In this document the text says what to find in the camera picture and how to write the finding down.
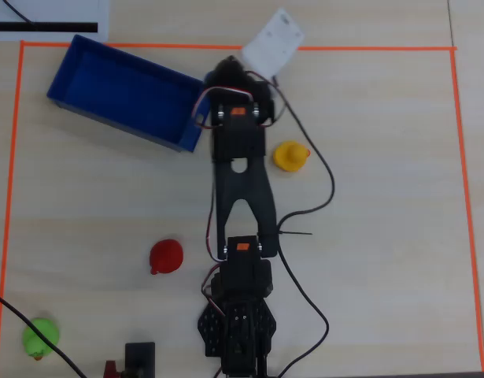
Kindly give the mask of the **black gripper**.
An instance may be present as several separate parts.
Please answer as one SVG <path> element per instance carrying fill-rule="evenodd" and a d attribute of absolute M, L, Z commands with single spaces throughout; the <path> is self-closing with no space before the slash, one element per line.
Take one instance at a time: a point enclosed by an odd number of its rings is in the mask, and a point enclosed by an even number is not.
<path fill-rule="evenodd" d="M 250 105 L 259 109 L 258 122 L 272 124 L 275 121 L 275 101 L 268 83 L 254 79 L 234 56 L 223 59 L 205 76 L 205 89 L 211 110 L 213 125 L 218 125 L 219 106 Z"/>

